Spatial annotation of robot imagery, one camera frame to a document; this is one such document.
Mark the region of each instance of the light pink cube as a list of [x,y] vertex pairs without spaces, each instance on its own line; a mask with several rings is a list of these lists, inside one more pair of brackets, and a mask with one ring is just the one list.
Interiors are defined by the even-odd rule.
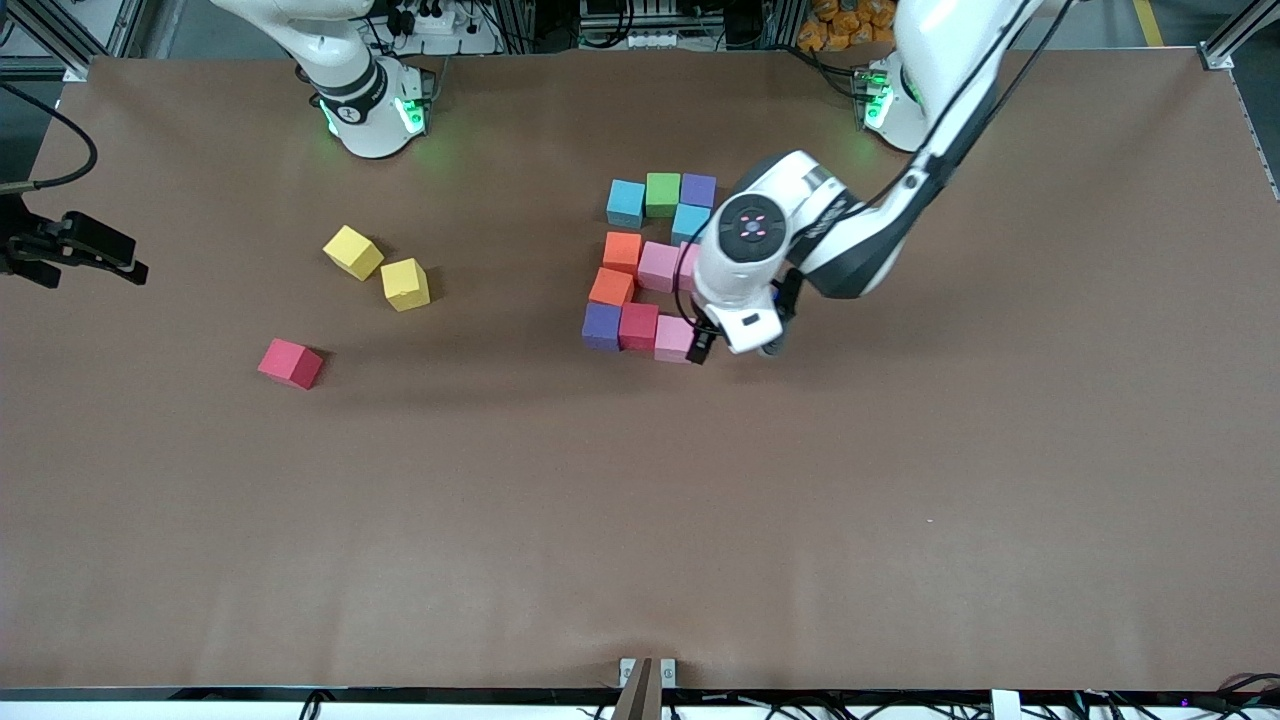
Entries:
[[684,290],[686,292],[694,291],[694,263],[698,263],[698,254],[701,250],[701,245],[689,245],[687,242],[680,243],[680,251],[685,254],[685,260],[680,263],[680,274],[677,275],[680,284],[676,286],[676,290]]
[[676,263],[680,261],[680,249],[672,245],[658,242],[644,243],[640,252],[640,269],[636,270],[636,279],[640,287],[671,292],[676,278]]
[[287,340],[273,340],[266,355],[257,365],[257,372],[273,380],[301,389],[311,389],[320,374],[324,359],[314,350],[289,342]]
[[662,315],[658,318],[658,337],[653,359],[663,363],[689,363],[689,347],[694,345],[694,328],[684,318]]

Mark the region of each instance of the green led light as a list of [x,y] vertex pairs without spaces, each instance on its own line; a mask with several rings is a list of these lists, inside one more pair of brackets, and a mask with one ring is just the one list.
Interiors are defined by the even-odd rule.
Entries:
[[338,127],[333,122],[333,115],[329,114],[329,108],[325,108],[324,102],[321,102],[320,110],[324,111],[324,119],[329,123],[329,135],[338,137]]
[[404,129],[407,129],[411,135],[422,132],[422,109],[419,108],[417,102],[406,102],[397,97],[396,110],[399,111],[401,120],[404,122]]
[[888,113],[890,105],[893,104],[893,92],[891,90],[882,91],[874,100],[867,104],[867,126],[872,128],[879,128],[884,124],[884,115]]

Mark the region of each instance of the yellow cube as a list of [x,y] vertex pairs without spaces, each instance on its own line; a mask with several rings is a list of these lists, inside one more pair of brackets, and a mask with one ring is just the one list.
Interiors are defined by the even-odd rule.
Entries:
[[392,307],[401,313],[431,301],[426,273],[412,258],[383,266],[383,293]]
[[338,234],[324,246],[325,255],[339,268],[364,282],[383,263],[383,254],[367,237],[342,225]]

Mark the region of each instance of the cube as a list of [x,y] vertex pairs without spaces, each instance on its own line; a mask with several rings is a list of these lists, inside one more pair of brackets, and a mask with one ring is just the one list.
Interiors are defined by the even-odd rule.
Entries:
[[692,292],[694,265],[698,263],[698,254],[703,251],[703,246],[686,242],[680,246],[680,251],[685,254],[685,259],[680,261],[680,272],[676,273],[676,290]]
[[658,318],[658,332],[654,337],[653,359],[663,363],[689,363],[690,346],[694,345],[694,328],[684,318],[663,315]]
[[595,284],[588,300],[600,305],[616,305],[622,307],[631,302],[631,296],[636,292],[635,281],[626,273],[600,268],[595,273]]
[[383,266],[383,295],[397,313],[421,307],[431,301],[426,287],[426,272],[417,260],[410,258]]
[[586,318],[582,320],[582,342],[591,350],[617,352],[618,325],[622,323],[622,307],[617,305],[586,304]]
[[680,204],[680,173],[649,173],[644,209],[650,218],[669,218]]
[[324,246],[324,254],[360,282],[367,281],[383,263],[383,254],[374,242],[347,225],[342,225],[338,234]]
[[628,275],[636,274],[643,245],[644,240],[637,232],[611,232],[604,236],[604,266]]
[[694,242],[703,225],[712,218],[712,211],[698,205],[676,205],[676,220],[671,224],[671,243]]
[[716,178],[685,173],[680,181],[680,201],[699,208],[716,206]]
[[658,306],[645,302],[627,302],[622,306],[618,324],[618,345],[622,350],[653,352],[658,337]]
[[678,247],[658,242],[644,243],[644,251],[640,254],[640,269],[636,270],[640,287],[671,292],[677,261],[680,261]]
[[280,384],[311,389],[316,375],[320,374],[321,365],[324,365],[324,359],[314,350],[296,342],[275,338],[268,346],[262,361],[257,364],[257,372]]
[[613,181],[609,187],[609,204],[604,215],[611,225],[620,228],[639,228],[644,222],[644,190],[637,182]]

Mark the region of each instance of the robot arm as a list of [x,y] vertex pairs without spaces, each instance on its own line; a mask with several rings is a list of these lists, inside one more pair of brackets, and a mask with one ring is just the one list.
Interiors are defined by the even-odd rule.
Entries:
[[749,172],[704,232],[694,269],[699,350],[691,359],[700,360],[713,334],[733,352],[780,338],[791,315],[773,292],[783,260],[826,297],[860,297],[884,279],[906,232],[986,127],[1000,60],[1041,1],[901,0],[890,64],[902,72],[886,79],[915,102],[888,108],[883,127],[927,128],[919,149],[879,205],[878,197],[860,202],[801,151]]
[[426,132],[435,77],[374,58],[352,27],[374,0],[212,0],[280,44],[320,95],[329,132],[361,158],[385,158]]

